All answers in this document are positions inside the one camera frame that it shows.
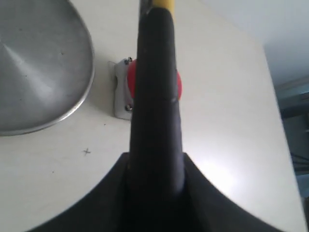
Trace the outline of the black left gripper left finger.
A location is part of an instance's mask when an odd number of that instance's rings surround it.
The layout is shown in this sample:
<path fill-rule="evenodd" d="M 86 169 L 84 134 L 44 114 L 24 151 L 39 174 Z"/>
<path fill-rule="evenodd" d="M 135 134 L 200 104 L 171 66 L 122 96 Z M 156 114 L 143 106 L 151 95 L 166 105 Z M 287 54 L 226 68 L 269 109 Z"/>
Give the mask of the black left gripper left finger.
<path fill-rule="evenodd" d="M 82 199 L 31 232 L 120 232 L 126 195 L 128 153 Z"/>

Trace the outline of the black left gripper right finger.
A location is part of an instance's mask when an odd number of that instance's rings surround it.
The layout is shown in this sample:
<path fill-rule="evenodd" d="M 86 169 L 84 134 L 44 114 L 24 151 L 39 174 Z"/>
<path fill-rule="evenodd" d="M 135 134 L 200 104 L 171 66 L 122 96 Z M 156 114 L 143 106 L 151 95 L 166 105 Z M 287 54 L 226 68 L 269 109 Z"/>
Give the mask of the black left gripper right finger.
<path fill-rule="evenodd" d="M 185 186 L 199 232 L 278 232 L 222 194 L 184 153 Z"/>

